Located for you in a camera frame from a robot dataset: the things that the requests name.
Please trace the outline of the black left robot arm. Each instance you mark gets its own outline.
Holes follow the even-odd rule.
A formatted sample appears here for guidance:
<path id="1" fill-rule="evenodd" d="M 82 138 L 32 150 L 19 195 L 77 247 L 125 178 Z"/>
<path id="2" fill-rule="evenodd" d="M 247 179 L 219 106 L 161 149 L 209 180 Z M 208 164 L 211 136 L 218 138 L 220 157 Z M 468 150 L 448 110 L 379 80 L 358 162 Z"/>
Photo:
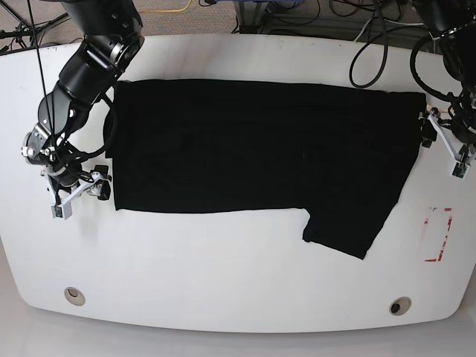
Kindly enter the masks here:
<path id="1" fill-rule="evenodd" d="M 467 1 L 413 1 L 412 7 L 428 31 L 412 49 L 412 77 L 428 94 L 450 103 L 451 120 L 445 126 L 463 144 L 455 154 L 457 165 L 469 166 L 475 160 L 475 6 Z M 418 75 L 417 54 L 430 41 L 438 45 L 449 75 L 461 84 L 458 95 L 443 94 Z"/>

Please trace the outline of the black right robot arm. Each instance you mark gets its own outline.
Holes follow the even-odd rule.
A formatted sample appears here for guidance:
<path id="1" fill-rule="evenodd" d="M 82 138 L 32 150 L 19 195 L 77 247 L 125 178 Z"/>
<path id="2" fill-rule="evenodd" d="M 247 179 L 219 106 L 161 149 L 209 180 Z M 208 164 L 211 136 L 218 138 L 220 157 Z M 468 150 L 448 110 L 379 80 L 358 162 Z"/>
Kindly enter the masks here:
<path id="1" fill-rule="evenodd" d="M 112 144 L 118 122 L 102 147 L 83 152 L 68 142 L 82 129 L 94 104 L 104 101 L 117 113 L 107 91 L 125 72 L 141 49 L 144 38 L 141 17 L 132 1 L 63 1 L 62 6 L 83 32 L 83 41 L 65 64 L 52 92 L 45 93 L 38 108 L 38 122 L 26 136 L 22 155 L 32 165 L 45 168 L 54 207 L 59 207 L 60 190 L 78 184 L 96 184 L 83 162 L 102 155 Z"/>

